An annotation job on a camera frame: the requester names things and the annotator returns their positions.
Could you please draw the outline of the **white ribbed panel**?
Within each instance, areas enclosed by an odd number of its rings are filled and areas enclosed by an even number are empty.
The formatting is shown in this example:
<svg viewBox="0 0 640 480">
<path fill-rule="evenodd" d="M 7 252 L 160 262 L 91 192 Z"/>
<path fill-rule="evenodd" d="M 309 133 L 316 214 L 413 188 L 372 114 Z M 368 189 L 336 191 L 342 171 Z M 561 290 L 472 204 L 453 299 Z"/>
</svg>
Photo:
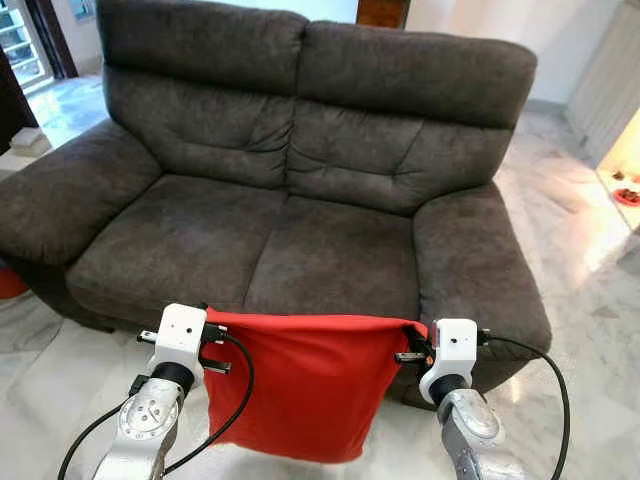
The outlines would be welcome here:
<svg viewBox="0 0 640 480">
<path fill-rule="evenodd" d="M 608 163 L 614 146 L 634 142 L 640 122 L 640 1 L 621 0 L 566 116 L 591 166 Z"/>
</svg>

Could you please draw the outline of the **red pillow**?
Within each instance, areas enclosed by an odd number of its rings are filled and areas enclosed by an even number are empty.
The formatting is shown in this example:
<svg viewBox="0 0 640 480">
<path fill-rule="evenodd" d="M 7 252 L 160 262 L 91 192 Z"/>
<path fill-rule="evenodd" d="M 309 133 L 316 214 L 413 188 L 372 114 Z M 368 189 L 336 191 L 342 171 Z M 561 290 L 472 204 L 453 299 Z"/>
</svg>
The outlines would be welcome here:
<svg viewBox="0 0 640 480">
<path fill-rule="evenodd" d="M 209 431 L 220 443 L 311 462 L 360 457 L 381 398 L 408 351 L 402 326 L 415 321 L 361 315 L 233 314 L 209 308 L 247 348 L 255 379 L 230 342 L 204 355 L 232 365 L 209 372 Z"/>
</svg>

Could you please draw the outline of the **dark framed glass door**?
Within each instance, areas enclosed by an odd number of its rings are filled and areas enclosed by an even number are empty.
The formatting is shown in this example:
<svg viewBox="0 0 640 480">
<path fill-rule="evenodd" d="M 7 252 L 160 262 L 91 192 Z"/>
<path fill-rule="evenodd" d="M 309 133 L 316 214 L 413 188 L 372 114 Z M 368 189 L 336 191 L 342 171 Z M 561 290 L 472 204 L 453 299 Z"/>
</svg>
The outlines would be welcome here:
<svg viewBox="0 0 640 480">
<path fill-rule="evenodd" d="M 52 0 L 0 0 L 0 51 L 23 93 L 79 74 Z"/>
</svg>

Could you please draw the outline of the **white side table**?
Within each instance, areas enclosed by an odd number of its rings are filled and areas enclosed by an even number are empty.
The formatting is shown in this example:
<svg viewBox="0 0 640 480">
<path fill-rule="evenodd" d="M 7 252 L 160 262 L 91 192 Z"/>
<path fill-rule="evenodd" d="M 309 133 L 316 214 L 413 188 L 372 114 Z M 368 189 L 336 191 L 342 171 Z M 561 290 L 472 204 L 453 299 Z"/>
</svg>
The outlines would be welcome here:
<svg viewBox="0 0 640 480">
<path fill-rule="evenodd" d="M 52 148 L 49 137 L 41 128 L 20 129 L 5 143 L 6 150 L 0 152 L 0 180 L 12 177 L 40 159 Z"/>
</svg>

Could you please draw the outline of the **brown wooden panel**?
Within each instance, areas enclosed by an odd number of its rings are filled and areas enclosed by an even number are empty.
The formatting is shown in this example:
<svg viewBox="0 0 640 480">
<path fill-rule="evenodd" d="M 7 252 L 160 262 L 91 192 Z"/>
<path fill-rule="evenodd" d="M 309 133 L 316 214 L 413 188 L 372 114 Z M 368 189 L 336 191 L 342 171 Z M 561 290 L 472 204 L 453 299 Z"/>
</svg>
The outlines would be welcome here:
<svg viewBox="0 0 640 480">
<path fill-rule="evenodd" d="M 358 0 L 356 24 L 403 29 L 411 0 Z"/>
</svg>

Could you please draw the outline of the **dark grey two-seat sofa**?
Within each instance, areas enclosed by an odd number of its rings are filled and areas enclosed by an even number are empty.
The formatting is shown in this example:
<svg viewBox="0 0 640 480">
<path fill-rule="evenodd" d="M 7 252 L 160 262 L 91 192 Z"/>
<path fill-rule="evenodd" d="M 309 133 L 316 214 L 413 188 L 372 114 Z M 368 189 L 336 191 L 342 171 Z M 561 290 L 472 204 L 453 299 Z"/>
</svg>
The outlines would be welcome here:
<svg viewBox="0 0 640 480">
<path fill-rule="evenodd" d="M 552 340 L 495 175 L 538 58 L 498 38 L 99 0 L 108 116 L 0 179 L 0 262 L 63 317 L 470 317 L 489 392 Z"/>
</svg>

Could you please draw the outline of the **red bowl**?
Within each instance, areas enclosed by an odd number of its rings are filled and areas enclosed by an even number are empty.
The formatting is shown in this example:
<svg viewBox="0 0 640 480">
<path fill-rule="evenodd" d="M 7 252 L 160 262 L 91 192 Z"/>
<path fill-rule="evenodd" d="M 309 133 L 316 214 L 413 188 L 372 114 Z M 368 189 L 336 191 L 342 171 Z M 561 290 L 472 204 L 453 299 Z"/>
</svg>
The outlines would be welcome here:
<svg viewBox="0 0 640 480">
<path fill-rule="evenodd" d="M 614 188 L 612 197 L 614 201 L 625 207 L 637 209 L 640 206 L 640 191 L 634 187 Z"/>
</svg>

